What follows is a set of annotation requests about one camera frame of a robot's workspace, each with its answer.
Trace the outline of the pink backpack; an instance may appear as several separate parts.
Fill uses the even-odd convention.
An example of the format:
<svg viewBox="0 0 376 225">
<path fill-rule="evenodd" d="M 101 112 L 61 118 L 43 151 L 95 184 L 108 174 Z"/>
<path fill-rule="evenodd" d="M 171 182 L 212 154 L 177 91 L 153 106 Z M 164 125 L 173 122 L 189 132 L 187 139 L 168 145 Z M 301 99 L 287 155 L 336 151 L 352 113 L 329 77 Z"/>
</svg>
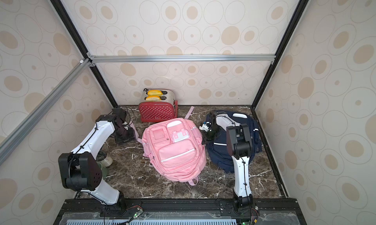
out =
<svg viewBox="0 0 376 225">
<path fill-rule="evenodd" d="M 173 182 L 195 186 L 206 165 L 202 134 L 189 120 L 194 107 L 185 118 L 174 118 L 147 127 L 142 138 L 135 132 L 136 140 L 143 145 L 144 157 L 149 158 L 156 171 Z"/>
</svg>

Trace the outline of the navy blue backpack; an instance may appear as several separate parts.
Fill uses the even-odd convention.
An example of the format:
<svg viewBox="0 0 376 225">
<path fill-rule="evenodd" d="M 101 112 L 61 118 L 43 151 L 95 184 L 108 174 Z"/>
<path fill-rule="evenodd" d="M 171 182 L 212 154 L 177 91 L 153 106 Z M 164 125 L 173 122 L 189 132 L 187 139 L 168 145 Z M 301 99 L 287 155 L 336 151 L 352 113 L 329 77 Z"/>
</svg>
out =
<svg viewBox="0 0 376 225">
<path fill-rule="evenodd" d="M 229 123 L 231 126 L 246 124 L 249 127 L 251 143 L 253 146 L 250 160 L 253 160 L 255 154 L 262 151 L 261 139 L 259 137 L 259 125 L 256 120 L 244 113 L 229 110 L 215 111 L 222 112 L 222 114 L 216 118 L 217 124 L 221 127 L 221 132 L 213 142 L 206 144 L 206 149 L 214 164 L 227 173 L 234 173 L 234 163 L 227 150 L 226 124 Z"/>
</svg>

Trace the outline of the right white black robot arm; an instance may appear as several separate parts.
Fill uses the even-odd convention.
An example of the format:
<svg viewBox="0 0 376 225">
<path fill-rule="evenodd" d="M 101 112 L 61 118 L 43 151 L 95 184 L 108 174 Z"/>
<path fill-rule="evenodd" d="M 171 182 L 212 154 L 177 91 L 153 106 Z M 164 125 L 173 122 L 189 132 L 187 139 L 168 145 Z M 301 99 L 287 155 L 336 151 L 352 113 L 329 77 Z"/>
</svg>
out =
<svg viewBox="0 0 376 225">
<path fill-rule="evenodd" d="M 249 123 L 250 117 L 243 113 L 211 111 L 199 127 L 211 161 L 235 175 L 234 204 L 238 208 L 253 202 L 249 161 L 255 150 Z"/>
</svg>

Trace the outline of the red polka dot toaster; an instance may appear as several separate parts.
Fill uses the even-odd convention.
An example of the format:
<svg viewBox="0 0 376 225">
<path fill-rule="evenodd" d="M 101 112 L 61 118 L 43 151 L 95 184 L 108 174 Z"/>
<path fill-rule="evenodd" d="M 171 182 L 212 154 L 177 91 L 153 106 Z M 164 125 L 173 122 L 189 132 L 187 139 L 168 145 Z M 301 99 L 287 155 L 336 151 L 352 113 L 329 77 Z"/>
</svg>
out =
<svg viewBox="0 0 376 225">
<path fill-rule="evenodd" d="M 177 118 L 178 115 L 178 101 L 175 93 L 168 89 L 159 89 L 164 94 L 161 96 L 162 100 L 148 102 L 145 98 L 148 96 L 147 91 L 144 89 L 139 103 L 139 112 L 142 122 L 163 122 L 170 119 Z"/>
</svg>

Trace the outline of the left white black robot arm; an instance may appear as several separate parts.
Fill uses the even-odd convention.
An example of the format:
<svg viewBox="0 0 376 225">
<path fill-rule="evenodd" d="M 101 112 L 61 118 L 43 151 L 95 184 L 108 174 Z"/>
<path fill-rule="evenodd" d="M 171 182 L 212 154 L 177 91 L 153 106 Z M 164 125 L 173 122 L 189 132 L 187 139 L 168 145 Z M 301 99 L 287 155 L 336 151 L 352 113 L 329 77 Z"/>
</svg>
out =
<svg viewBox="0 0 376 225">
<path fill-rule="evenodd" d="M 110 186 L 102 176 L 97 156 L 104 143 L 113 135 L 116 140 L 134 140 L 129 111 L 116 107 L 109 114 L 100 115 L 84 140 L 70 153 L 61 154 L 58 165 L 62 186 L 75 192 L 88 194 L 107 206 L 126 209 L 123 193 Z"/>
</svg>

